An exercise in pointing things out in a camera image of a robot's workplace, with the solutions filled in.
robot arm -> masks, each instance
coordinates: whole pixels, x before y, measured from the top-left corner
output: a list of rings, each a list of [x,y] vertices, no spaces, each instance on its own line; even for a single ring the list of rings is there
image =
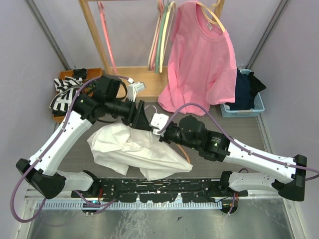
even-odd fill
[[[55,136],[63,130],[60,138],[48,150],[42,160],[26,176],[26,180],[37,189],[45,198],[52,199],[61,191],[81,190],[95,195],[98,191],[98,180],[90,172],[70,173],[58,171],[62,159],[78,138],[88,130],[99,117],[105,114],[121,117],[125,125],[135,129],[153,131],[159,134],[168,120],[168,116],[155,114],[151,125],[144,112],[144,102],[135,103],[136,93],[143,88],[141,85],[131,84],[129,99],[125,102],[116,99],[121,80],[114,76],[103,76],[99,79],[93,96],[80,94],[76,99],[73,111],[65,128],[64,124],[52,135],[44,146],[29,160],[20,159],[17,169],[23,174],[38,158],[46,147],[53,142]],[[166,131],[160,134],[160,141],[175,142],[197,150],[199,155],[210,161],[236,163],[260,171],[262,173],[238,174],[223,172],[219,189],[224,195],[232,195],[243,190],[270,190],[278,191],[285,198],[303,201],[306,172],[301,169],[285,167],[268,162],[254,155],[241,151],[230,142],[222,133],[207,130],[203,122],[195,117],[183,118],[179,125],[171,122]],[[251,148],[238,141],[251,151],[268,156],[275,160],[292,165],[306,166],[307,159],[297,155],[295,158],[286,158],[272,155],[261,150]]]

pink t-shirt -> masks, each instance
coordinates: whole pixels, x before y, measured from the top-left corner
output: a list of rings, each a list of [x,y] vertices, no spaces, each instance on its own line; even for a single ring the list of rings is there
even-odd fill
[[[169,112],[190,102],[207,110],[210,105],[235,102],[237,67],[233,45],[226,31],[208,24],[196,3],[187,1],[179,7],[171,34],[168,85],[159,96],[159,104]],[[195,106],[180,112],[205,114]]]

blue basket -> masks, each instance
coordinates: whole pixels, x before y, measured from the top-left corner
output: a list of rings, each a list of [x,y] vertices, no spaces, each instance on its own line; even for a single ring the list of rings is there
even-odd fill
[[[251,70],[243,69],[240,70],[242,74],[248,75]],[[225,104],[220,104],[221,114],[223,118],[236,118],[236,117],[256,117],[265,110],[263,101],[261,100],[260,94],[258,93],[254,100],[255,108],[253,110],[244,111],[231,111],[227,110]]]

wall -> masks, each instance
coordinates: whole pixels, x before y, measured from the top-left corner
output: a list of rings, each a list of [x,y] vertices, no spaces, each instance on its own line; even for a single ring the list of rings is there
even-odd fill
[[[9,209],[20,177],[15,164],[34,154],[53,132],[48,105],[62,65],[22,0],[0,2],[0,52],[0,234],[11,239],[18,226]],[[25,190],[26,184],[15,200],[20,215]]]
[[[178,7],[186,0],[175,0]],[[202,0],[210,6],[217,0]],[[34,0],[71,67],[101,67],[78,0]],[[146,66],[158,19],[156,0],[104,2],[117,66]],[[226,0],[221,21],[232,39],[238,66],[246,66],[280,0]],[[107,50],[96,2],[89,3]],[[171,44],[167,45],[164,64]]]
[[[291,1],[253,70],[268,87],[262,92],[266,121],[275,151],[303,154],[319,168],[319,1]],[[298,203],[307,236],[318,238],[319,180],[306,185]]]

gray wood surface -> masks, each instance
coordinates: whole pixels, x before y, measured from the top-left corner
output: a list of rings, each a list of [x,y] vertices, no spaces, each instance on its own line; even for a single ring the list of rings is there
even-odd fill
[[[148,103],[157,107],[159,113],[165,113],[171,115],[164,111],[158,103]],[[148,107],[146,109],[147,116],[150,118],[155,112],[153,107]],[[244,142],[245,144],[255,147],[257,149],[264,150],[263,141],[258,128],[257,119],[255,117],[251,118],[223,118],[221,116],[220,106],[211,106],[210,112],[219,122],[219,124],[231,135],[233,138]],[[181,118],[185,115],[178,114],[174,119],[174,122],[179,122]],[[214,123],[210,120],[208,116],[196,118],[205,123],[207,129],[212,131],[219,131]],[[105,117],[105,120],[112,120],[111,117]],[[122,178],[122,177],[136,177],[142,178],[142,174],[138,168],[130,167],[126,176],[116,173],[112,169],[103,167],[94,163],[93,156],[90,147],[87,143],[87,139],[99,128],[104,126],[104,123],[96,122],[87,132],[85,132],[79,140],[74,144],[71,150],[63,159],[59,170],[69,171],[69,172],[80,172],[83,170],[89,170],[100,178]],[[178,153],[181,151],[174,145],[171,144]],[[173,178],[218,178],[223,171],[238,171],[242,166],[228,163],[211,162],[198,156],[197,151],[184,147],[185,151],[188,153],[191,163],[193,165],[192,171],[189,173],[175,173],[171,177]]]

